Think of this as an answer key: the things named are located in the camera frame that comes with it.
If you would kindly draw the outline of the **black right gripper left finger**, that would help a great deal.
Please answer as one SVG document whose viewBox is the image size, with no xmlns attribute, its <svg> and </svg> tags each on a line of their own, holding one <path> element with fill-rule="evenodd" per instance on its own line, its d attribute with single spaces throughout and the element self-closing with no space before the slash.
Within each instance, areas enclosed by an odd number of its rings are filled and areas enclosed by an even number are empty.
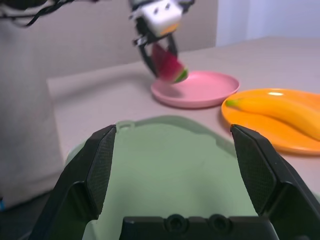
<svg viewBox="0 0 320 240">
<path fill-rule="evenodd" d="M 66 165 L 29 236 L 31 240 L 81 240 L 102 213 L 117 128 L 94 132 Z"/>
</svg>

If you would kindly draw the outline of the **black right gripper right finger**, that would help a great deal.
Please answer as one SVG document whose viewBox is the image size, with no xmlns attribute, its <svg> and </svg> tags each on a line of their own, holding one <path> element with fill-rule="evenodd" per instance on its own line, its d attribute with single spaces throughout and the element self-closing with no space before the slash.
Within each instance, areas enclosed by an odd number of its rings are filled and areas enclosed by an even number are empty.
<svg viewBox="0 0 320 240">
<path fill-rule="evenodd" d="M 318 240 L 320 203 L 267 138 L 241 125 L 230 128 L 240 174 L 255 212 L 280 240 Z"/>
</svg>

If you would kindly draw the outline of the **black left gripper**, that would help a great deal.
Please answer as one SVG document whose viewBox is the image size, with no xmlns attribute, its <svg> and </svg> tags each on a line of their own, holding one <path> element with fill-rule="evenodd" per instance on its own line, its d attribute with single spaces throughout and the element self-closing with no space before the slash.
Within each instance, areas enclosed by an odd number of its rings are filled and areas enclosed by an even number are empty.
<svg viewBox="0 0 320 240">
<path fill-rule="evenodd" d="M 149 68 L 150 72 L 154 75 L 154 77 L 158 78 L 158 73 L 152 58 L 147 54 L 145 49 L 146 45 L 156 43 L 161 38 L 156 36 L 148 27 L 146 21 L 143 17 L 138 17 L 134 20 L 135 29 L 137 31 L 138 37 L 132 41 L 134 46 L 137 46 L 140 52 L 140 56 L 142 57 L 143 62 Z M 176 42 L 173 36 L 173 33 L 169 33 L 166 35 L 167 40 L 167 48 L 166 52 L 172 54 L 173 56 L 178 56 L 178 49 L 176 46 Z"/>
</svg>

